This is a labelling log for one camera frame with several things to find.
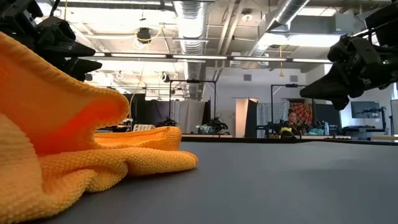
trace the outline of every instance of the orange towel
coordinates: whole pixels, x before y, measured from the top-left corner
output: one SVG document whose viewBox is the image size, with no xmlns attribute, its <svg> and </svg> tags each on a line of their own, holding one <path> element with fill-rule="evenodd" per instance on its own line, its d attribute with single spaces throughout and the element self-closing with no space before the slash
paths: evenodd
<svg viewBox="0 0 398 224">
<path fill-rule="evenodd" d="M 128 113 L 0 32 L 0 223 L 51 217 L 125 176 L 193 169 L 178 128 L 94 134 Z"/>
</svg>

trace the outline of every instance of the table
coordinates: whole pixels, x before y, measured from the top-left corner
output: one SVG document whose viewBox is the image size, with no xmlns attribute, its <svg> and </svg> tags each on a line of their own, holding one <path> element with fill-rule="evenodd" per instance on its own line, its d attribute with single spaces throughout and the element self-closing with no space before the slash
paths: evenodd
<svg viewBox="0 0 398 224">
<path fill-rule="evenodd" d="M 125 179 L 33 223 L 398 223 L 398 147 L 183 142 L 194 170 Z"/>
</svg>

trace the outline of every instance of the silver ventilation duct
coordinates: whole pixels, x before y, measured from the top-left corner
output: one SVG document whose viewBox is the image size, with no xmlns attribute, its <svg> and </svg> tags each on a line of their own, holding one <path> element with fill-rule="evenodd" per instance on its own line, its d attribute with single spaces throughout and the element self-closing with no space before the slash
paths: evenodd
<svg viewBox="0 0 398 224">
<path fill-rule="evenodd" d="M 195 41 L 195 39 L 205 38 L 205 22 L 207 3 L 197 1 L 176 1 L 174 2 L 175 12 L 178 15 L 178 35 L 181 38 L 189 40 L 181 40 L 181 50 L 183 54 L 201 55 L 204 52 L 205 43 L 203 41 Z M 204 80 L 205 72 L 201 72 L 201 63 L 185 62 L 184 73 L 185 79 Z M 189 86 L 190 98 L 198 99 L 201 93 L 199 86 Z"/>
<path fill-rule="evenodd" d="M 309 1 L 310 0 L 280 0 L 277 9 L 271 12 L 272 19 L 265 21 L 265 33 L 254 45 L 253 49 L 247 54 L 247 56 L 261 57 L 268 48 L 268 46 L 261 44 L 261 42 L 264 42 L 264 40 L 267 39 L 269 31 L 280 26 L 290 24 L 290 22 L 292 22 Z M 243 68 L 247 68 L 247 66 L 247 63 L 243 64 Z"/>
</svg>

